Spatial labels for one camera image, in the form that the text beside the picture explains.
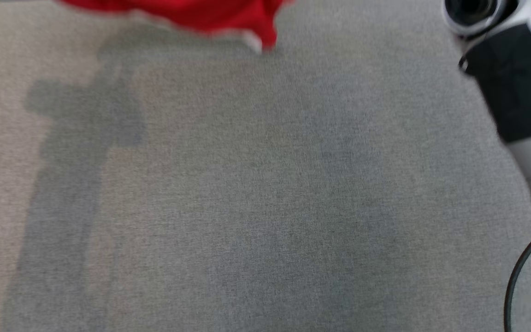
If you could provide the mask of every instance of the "red cloth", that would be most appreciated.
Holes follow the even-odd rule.
[[[263,48],[276,44],[274,17],[289,0],[61,0],[72,6],[108,13],[138,9],[166,18],[176,25],[213,34],[224,30],[249,30]]]

